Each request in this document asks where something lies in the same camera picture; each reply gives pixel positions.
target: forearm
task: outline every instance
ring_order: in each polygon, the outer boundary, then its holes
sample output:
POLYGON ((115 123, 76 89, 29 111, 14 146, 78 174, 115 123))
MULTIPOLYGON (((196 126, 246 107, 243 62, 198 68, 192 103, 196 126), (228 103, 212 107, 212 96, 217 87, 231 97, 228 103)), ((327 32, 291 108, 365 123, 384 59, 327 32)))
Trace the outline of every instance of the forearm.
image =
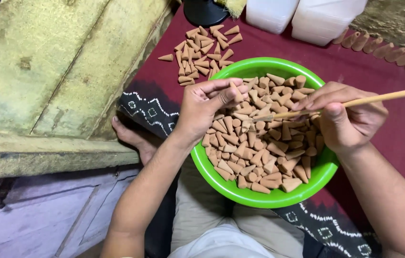
POLYGON ((171 134, 120 197, 110 230, 142 234, 191 148, 171 134))
POLYGON ((338 158, 384 249, 405 255, 405 179, 372 144, 338 158))

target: white pants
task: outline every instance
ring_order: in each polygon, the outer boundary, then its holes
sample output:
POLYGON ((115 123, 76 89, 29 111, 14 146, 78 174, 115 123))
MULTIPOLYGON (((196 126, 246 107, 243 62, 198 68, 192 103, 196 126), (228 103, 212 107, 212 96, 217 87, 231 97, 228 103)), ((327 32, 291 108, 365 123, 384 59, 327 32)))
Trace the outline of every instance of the white pants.
POLYGON ((232 219, 225 214, 225 197, 205 181, 188 156, 178 181, 171 252, 207 230, 229 223, 262 244, 276 258, 303 257, 304 233, 271 210, 236 203, 232 219))

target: white plastic container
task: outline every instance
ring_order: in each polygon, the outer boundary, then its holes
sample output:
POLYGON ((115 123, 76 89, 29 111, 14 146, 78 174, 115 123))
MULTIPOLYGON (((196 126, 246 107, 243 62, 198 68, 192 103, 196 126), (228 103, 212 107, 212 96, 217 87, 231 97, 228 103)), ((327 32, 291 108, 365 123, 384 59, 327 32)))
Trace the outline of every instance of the white plastic container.
POLYGON ((247 23, 280 34, 293 17, 298 2, 299 0, 247 0, 247 23))
POLYGON ((337 38, 365 9, 367 0, 300 0, 292 37, 324 46, 337 38))

